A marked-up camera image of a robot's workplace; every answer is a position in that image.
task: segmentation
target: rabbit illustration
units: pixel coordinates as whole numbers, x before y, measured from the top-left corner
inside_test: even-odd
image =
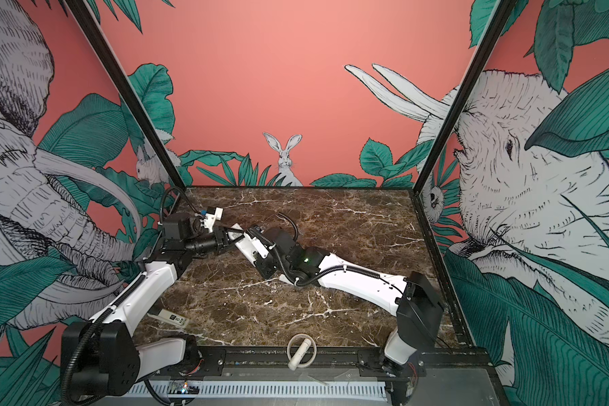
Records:
[[[302,140],[302,136],[296,134],[289,138],[289,142],[286,143],[286,148],[284,149],[282,149],[282,145],[277,141],[276,137],[268,133],[264,133],[264,136],[266,137],[266,141],[268,141],[268,145],[280,153],[280,159],[277,161],[279,167],[277,179],[282,179],[284,177],[284,180],[282,181],[283,186],[302,186],[302,183],[295,177],[291,170],[293,161],[289,158],[289,151]]]

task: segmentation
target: elephant ear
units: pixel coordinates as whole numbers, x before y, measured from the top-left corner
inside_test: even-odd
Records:
[[[0,0],[0,111],[27,136],[45,112],[53,74],[52,54],[36,24],[17,1]]]

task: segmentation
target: pink wall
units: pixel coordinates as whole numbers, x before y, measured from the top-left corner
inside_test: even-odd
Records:
[[[378,63],[441,98],[460,83],[474,50],[464,1],[173,4],[138,1],[143,34],[120,10],[117,21],[99,4],[101,27],[127,74],[147,63],[169,69],[176,125],[168,148],[251,153],[260,167],[273,165],[272,176],[277,153],[262,132],[283,146],[302,134],[291,158],[304,185],[335,172],[370,177],[358,162],[368,138],[399,157],[420,131],[376,100],[346,64],[374,73]],[[215,184],[190,173],[194,184]]]

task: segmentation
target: elephant illustration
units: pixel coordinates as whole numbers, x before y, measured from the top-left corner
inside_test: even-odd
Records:
[[[132,259],[134,245],[101,231],[57,176],[112,194],[130,211],[138,236],[142,229],[135,205],[115,183],[34,145],[53,75],[39,28],[16,0],[0,0],[0,265],[47,255],[54,247],[76,266],[8,321],[17,329],[89,318],[122,290],[111,261]]]

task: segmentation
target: elephant tusk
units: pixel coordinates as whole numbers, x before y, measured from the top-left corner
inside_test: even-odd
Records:
[[[129,195],[111,180],[98,174],[89,167],[85,167],[41,149],[36,150],[36,158],[34,159],[33,165],[43,174],[68,176],[78,181],[93,184],[112,194],[131,212],[133,220],[136,223],[136,237],[139,239],[142,230],[142,220],[138,213],[138,209]]]

